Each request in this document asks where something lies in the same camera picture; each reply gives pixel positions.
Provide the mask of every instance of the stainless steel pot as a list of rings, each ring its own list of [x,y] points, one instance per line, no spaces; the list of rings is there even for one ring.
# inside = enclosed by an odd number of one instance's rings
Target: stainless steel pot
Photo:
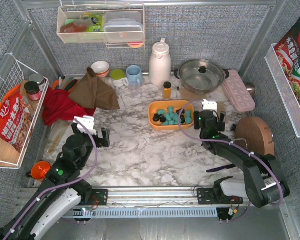
[[[195,94],[210,94],[229,77],[229,71],[212,61],[193,59],[183,63],[179,70],[174,70],[174,76],[181,79],[182,85],[188,91]]]

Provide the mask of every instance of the metal vent strip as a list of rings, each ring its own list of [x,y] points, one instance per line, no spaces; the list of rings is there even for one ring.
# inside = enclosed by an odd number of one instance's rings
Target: metal vent strip
[[[93,211],[76,208],[63,216],[66,219],[135,219],[135,218],[212,218],[216,207],[167,208],[98,208]]]

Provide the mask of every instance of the white bowl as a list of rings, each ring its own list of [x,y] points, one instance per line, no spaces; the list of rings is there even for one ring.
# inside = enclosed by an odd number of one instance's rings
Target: white bowl
[[[106,61],[97,61],[91,65],[91,68],[96,74],[104,74],[109,70],[110,66]]]

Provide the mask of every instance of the white thermos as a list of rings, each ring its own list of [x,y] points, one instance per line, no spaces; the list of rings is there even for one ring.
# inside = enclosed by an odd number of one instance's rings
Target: white thermos
[[[152,47],[152,55],[149,63],[149,78],[153,85],[162,87],[165,82],[170,81],[171,57],[169,45],[162,38]]]

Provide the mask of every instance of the orange pot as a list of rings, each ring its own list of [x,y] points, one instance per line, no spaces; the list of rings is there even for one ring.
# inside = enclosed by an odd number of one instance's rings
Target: orange pot
[[[39,161],[32,167],[31,176],[34,179],[42,182],[45,179],[46,174],[47,174],[47,172],[49,172],[50,169],[51,169],[51,165],[49,162]]]

